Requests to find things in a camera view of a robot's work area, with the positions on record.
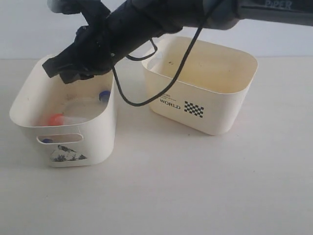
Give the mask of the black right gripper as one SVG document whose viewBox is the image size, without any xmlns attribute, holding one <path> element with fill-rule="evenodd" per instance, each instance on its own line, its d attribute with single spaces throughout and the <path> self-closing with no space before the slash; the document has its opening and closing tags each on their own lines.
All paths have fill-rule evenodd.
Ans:
<svg viewBox="0 0 313 235">
<path fill-rule="evenodd" d="M 42 64 L 48 77 L 59 75 L 64 84 L 105 74 L 150 39 L 199 27 L 208 12 L 202 0 L 127 0 L 114 11 L 99 0 L 77 5 L 88 25 L 73 45 Z"/>
</svg>

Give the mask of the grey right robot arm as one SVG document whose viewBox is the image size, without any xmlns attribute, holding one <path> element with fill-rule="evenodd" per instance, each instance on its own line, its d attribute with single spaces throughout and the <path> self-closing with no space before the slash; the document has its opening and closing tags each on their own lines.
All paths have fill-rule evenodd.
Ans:
<svg viewBox="0 0 313 235">
<path fill-rule="evenodd" d="M 74 42 L 49 58 L 43 68 L 66 84 L 103 75 L 152 38 L 184 27 L 228 30 L 238 21 L 313 24 L 310 0 L 127 0 L 109 10 L 99 0 L 51 0 L 49 8 L 64 15 L 82 14 Z"/>
</svg>

